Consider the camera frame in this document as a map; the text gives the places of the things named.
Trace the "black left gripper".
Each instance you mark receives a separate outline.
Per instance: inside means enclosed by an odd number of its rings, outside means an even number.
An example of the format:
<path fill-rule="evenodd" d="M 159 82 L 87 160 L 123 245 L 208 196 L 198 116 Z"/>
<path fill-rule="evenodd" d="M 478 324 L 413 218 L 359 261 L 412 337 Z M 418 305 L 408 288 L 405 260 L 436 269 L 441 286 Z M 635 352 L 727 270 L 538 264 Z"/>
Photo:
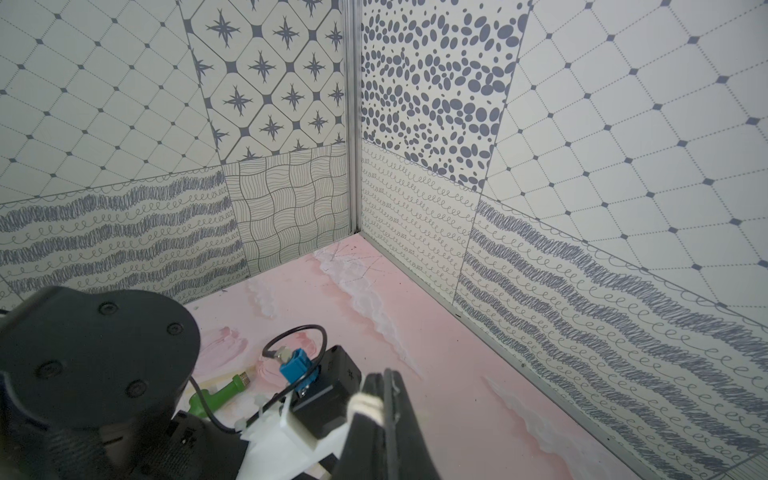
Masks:
<path fill-rule="evenodd" d="M 5 479 L 234 479 L 248 444 L 179 408 L 201 336 L 140 290 L 47 287 L 1 315 Z"/>

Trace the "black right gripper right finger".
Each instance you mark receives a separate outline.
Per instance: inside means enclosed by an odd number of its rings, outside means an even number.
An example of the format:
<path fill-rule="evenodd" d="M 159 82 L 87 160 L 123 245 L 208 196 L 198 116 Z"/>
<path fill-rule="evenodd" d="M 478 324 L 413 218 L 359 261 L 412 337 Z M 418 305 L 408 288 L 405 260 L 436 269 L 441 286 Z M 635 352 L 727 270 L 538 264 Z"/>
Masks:
<path fill-rule="evenodd" d="M 388 479 L 439 479 L 402 375 L 386 370 L 386 471 Z"/>

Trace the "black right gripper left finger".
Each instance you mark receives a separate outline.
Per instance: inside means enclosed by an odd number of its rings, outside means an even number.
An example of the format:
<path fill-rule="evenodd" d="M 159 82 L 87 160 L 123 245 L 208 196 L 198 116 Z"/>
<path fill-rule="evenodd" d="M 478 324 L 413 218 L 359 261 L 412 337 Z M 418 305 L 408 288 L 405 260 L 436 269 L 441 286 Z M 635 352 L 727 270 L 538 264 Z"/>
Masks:
<path fill-rule="evenodd" d="M 384 402 L 383 375 L 367 375 L 360 392 L 380 397 Z M 347 424 L 348 434 L 331 478 L 387 479 L 385 423 L 379 427 L 367 418 L 356 416 L 352 423 Z"/>

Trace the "white bag drawstring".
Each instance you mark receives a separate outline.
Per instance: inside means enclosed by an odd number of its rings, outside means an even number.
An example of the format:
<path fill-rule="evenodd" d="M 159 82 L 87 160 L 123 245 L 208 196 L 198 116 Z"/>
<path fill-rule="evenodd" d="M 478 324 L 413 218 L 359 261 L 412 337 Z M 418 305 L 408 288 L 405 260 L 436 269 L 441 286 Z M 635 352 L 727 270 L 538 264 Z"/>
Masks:
<path fill-rule="evenodd" d="M 347 404 L 347 422 L 352 423 L 356 416 L 367 418 L 377 426 L 383 427 L 385 423 L 383 400 L 364 392 L 354 394 Z"/>

